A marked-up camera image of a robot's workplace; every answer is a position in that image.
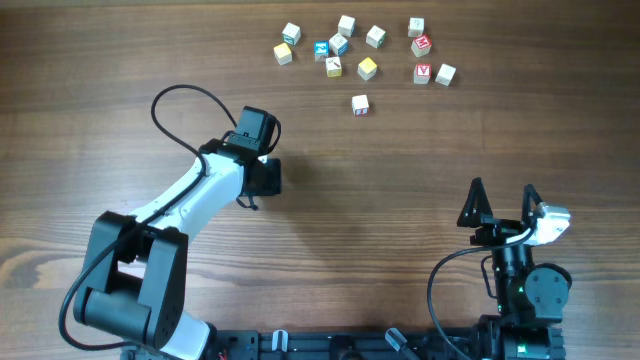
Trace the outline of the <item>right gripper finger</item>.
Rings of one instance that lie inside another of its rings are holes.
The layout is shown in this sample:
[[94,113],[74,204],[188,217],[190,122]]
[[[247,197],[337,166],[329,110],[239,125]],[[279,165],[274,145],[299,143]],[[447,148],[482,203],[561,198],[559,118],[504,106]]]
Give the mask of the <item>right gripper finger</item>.
[[457,226],[478,228],[493,223],[493,212],[482,179],[476,177],[471,181],[467,199],[457,220]]
[[521,224],[524,227],[531,227],[535,221],[535,213],[537,205],[542,202],[542,198],[536,191],[533,184],[528,184],[524,187],[522,211],[521,211]]

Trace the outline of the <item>hammer picture yellow block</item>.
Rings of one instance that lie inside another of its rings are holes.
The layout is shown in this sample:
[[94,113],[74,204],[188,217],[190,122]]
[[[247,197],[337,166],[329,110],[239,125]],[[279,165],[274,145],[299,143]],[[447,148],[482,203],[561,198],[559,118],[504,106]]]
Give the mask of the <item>hammer picture yellow block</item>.
[[338,56],[327,57],[325,59],[326,75],[329,78],[339,77],[342,75],[341,60]]

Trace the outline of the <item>yellow top block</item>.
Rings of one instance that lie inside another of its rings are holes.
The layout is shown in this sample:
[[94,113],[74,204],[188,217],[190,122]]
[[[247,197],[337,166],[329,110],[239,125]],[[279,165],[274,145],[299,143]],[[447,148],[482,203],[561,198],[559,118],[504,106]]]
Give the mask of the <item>yellow top block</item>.
[[363,80],[368,81],[376,75],[377,69],[377,64],[367,57],[358,64],[357,73]]

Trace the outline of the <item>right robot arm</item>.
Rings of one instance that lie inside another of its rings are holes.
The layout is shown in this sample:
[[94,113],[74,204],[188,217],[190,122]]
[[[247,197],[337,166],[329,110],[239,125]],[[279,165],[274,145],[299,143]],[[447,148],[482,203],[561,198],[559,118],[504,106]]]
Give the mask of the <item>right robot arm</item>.
[[463,350],[471,359],[563,359],[562,322],[572,278],[552,264],[537,264],[533,249],[557,240],[569,227],[565,207],[544,202],[535,188],[524,188],[519,220],[493,215],[482,180],[472,180],[457,221],[475,230],[474,250],[485,250],[492,261],[493,287],[488,294],[498,314],[483,315],[472,327]]

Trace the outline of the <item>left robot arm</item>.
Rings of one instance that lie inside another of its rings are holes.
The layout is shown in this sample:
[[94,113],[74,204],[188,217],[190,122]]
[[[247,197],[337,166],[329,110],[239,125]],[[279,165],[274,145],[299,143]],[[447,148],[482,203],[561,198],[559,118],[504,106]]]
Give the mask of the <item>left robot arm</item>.
[[63,308],[127,350],[224,358],[216,328],[184,309],[188,247],[229,203],[280,193],[281,164],[268,156],[280,133],[275,116],[245,107],[235,128],[197,149],[193,166],[153,202],[103,213]]

